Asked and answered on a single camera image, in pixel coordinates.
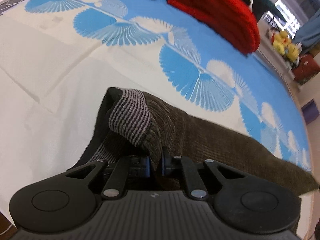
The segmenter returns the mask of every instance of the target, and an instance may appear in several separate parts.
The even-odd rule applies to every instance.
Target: brown corduroy fabric
[[[310,173],[273,156],[253,138],[190,116],[148,93],[144,96],[152,123],[141,146],[150,152],[154,167],[165,146],[171,155],[187,156],[194,162],[214,159],[275,182],[296,195],[319,188]]]

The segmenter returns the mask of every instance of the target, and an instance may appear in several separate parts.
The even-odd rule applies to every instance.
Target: screw
[[[202,189],[195,189],[191,191],[191,196],[196,197],[196,198],[203,198],[207,195],[207,193],[202,190]]]
[[[109,188],[103,191],[103,194],[107,197],[116,197],[119,195],[119,191],[115,188]]]

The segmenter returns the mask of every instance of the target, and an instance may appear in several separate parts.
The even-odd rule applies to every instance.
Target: red object
[[[244,54],[259,47],[257,21],[241,0],[168,0],[168,3],[206,23]]]
[[[295,81],[299,82],[305,78],[310,78],[319,73],[320,67],[313,59],[311,54],[305,54],[300,58],[299,66],[292,70],[295,75]]]

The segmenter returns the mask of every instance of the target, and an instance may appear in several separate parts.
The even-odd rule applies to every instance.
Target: silver screw
[[[202,190],[202,189],[195,189],[191,191],[191,196],[196,197],[196,198],[203,198],[207,195],[207,193]]]
[[[109,188],[103,191],[103,194],[107,197],[116,197],[119,195],[119,191],[115,188]]]

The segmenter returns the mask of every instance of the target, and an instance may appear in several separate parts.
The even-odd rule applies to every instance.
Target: red cloth
[[[314,74],[319,73],[320,67],[317,62],[313,59],[311,54],[305,54],[301,57],[299,66],[292,70],[295,75],[295,81],[299,82],[305,78],[310,78]]]
[[[168,0],[168,3],[206,23],[244,54],[259,47],[257,20],[241,0]]]

